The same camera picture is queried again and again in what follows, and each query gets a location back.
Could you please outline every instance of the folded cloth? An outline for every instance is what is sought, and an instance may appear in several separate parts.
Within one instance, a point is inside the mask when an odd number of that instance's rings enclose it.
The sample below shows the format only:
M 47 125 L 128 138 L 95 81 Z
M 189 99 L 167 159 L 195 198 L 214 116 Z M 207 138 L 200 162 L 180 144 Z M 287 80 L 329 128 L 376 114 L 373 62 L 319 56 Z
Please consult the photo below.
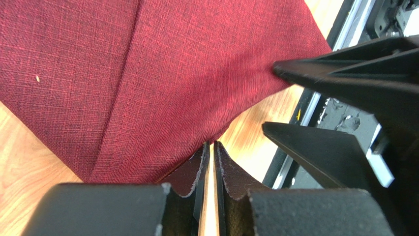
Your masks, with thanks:
M 161 179 L 288 86 L 275 60 L 330 51 L 303 0 L 0 6 L 0 100 L 86 182 Z

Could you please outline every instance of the light wood surface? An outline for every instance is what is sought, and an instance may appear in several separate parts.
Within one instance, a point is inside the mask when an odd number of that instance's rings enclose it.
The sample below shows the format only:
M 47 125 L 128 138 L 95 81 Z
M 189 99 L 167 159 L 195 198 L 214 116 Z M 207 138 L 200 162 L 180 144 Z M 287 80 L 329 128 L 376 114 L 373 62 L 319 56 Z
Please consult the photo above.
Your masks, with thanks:
M 305 0 L 324 37 L 343 0 Z M 264 121 L 288 122 L 302 93 L 292 86 L 238 116 L 220 138 L 231 157 L 262 181 L 276 146 L 262 134 Z M 213 162 L 201 222 L 201 235 L 217 235 Z M 20 235 L 34 208 L 53 185 L 79 182 L 34 134 L 0 102 L 0 235 Z

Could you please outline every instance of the maroon fabric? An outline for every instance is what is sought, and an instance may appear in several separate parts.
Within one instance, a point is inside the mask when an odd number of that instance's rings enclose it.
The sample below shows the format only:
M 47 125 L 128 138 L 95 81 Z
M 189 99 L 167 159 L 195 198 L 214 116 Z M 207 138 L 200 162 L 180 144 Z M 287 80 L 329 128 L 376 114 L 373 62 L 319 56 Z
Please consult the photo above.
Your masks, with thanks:
M 88 182 L 160 179 L 287 86 L 275 60 L 330 51 L 303 0 L 0 6 L 0 99 Z

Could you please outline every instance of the yellow mark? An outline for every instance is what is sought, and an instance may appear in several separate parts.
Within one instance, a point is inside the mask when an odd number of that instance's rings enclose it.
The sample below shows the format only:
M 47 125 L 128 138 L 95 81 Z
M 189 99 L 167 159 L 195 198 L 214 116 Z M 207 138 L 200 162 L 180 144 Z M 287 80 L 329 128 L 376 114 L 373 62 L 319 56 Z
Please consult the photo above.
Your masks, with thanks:
M 301 116 L 301 109 L 298 110 L 297 121 L 299 121 L 300 116 Z

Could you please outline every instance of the wooden table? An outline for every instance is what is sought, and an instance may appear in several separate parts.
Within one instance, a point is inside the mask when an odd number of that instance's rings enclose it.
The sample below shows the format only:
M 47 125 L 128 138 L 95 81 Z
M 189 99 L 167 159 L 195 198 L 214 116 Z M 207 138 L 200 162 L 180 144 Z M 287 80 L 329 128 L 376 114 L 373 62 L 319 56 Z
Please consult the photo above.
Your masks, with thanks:
M 326 37 L 343 0 L 305 0 Z M 302 88 L 292 86 L 238 116 L 220 138 L 231 157 L 262 181 L 276 145 L 262 134 L 265 121 L 288 122 Z M 19 235 L 41 197 L 60 182 L 80 182 L 23 123 L 0 102 L 0 235 Z M 213 165 L 209 167 L 201 235 L 217 235 Z

